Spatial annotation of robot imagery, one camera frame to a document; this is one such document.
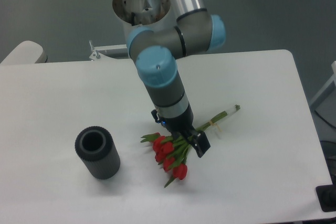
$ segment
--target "gray floor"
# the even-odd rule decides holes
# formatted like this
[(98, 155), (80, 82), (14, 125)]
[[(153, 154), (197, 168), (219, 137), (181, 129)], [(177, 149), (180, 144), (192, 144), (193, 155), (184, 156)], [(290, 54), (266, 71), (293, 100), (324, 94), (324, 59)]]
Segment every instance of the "gray floor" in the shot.
[[(90, 39), (97, 46), (124, 44), (111, 1), (0, 0), (0, 61), (24, 40), (39, 43), (50, 62), (87, 60)], [(216, 52), (291, 51), (308, 100), (332, 75), (336, 0), (204, 1), (226, 24), (227, 42)], [(328, 103), (326, 116), (336, 124), (334, 101)], [(325, 128), (318, 120), (316, 124), (318, 131)]]

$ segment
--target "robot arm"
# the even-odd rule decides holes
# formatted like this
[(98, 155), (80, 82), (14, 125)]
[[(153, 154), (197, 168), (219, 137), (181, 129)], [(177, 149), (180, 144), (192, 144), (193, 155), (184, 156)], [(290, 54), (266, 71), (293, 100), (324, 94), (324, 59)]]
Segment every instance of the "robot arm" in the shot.
[(140, 26), (128, 36), (127, 48), (155, 110), (157, 123), (174, 137), (189, 142), (199, 157), (210, 144), (204, 132), (195, 131), (193, 112), (175, 59), (220, 47), (225, 28), (219, 16), (211, 16), (203, 0), (171, 0), (177, 25), (161, 31)]

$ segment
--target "white tabletop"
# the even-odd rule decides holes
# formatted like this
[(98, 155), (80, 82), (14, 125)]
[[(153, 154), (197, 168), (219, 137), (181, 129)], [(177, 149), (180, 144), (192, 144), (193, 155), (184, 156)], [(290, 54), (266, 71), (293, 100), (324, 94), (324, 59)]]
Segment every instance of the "white tabletop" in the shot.
[[(334, 217), (331, 184), (290, 52), (198, 55), (178, 68), (199, 126), (234, 104), (188, 175), (169, 175), (143, 134), (161, 132), (131, 60), (0, 67), (0, 223), (270, 223)], [(91, 176), (74, 148), (88, 126), (114, 138), (121, 167)]]

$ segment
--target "black cylinder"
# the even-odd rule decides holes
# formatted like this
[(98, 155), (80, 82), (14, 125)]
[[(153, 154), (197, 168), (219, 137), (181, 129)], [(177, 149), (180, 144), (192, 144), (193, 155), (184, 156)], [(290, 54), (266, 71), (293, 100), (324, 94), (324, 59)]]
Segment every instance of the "black cylinder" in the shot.
[(119, 170), (120, 157), (112, 136), (102, 127), (88, 127), (79, 133), (75, 150), (89, 172), (97, 179), (108, 179)]

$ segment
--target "cable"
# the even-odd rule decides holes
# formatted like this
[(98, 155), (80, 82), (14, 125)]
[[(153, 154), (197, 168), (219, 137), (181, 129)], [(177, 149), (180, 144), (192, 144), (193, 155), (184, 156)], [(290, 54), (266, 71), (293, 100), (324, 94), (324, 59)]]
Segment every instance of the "cable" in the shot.
[(331, 128), (333, 128), (334, 130), (336, 130), (336, 126), (332, 125), (331, 123), (329, 123), (326, 119), (324, 119), (316, 110), (314, 110), (314, 113), (322, 120), (324, 121), (327, 125), (329, 125)]

